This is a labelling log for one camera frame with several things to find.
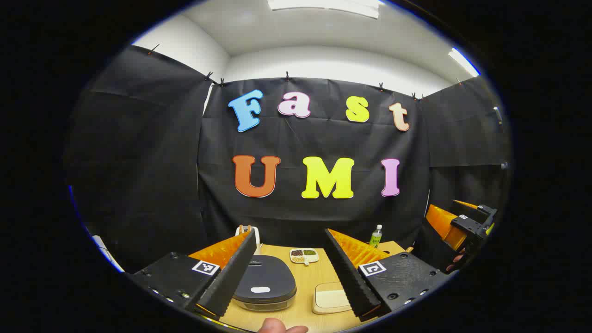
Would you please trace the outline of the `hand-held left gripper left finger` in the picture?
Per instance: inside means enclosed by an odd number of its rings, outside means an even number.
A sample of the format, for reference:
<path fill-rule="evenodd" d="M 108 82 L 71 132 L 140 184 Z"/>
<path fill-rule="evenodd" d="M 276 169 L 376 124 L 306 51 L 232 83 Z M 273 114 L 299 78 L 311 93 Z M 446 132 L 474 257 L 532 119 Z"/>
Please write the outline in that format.
<path fill-rule="evenodd" d="M 167 253 L 127 277 L 169 305 L 218 320 L 225 315 L 256 247 L 254 231 L 244 230 L 191 255 Z"/>

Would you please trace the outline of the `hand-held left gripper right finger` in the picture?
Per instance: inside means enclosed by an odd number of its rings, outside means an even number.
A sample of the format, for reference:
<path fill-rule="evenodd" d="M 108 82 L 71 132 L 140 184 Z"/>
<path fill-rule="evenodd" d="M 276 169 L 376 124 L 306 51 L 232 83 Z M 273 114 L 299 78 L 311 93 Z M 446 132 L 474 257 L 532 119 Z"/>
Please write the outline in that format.
<path fill-rule="evenodd" d="M 446 274 L 409 252 L 387 254 L 335 230 L 325 229 L 324 233 L 324 251 L 361 321 L 399 313 L 456 275 Z"/>

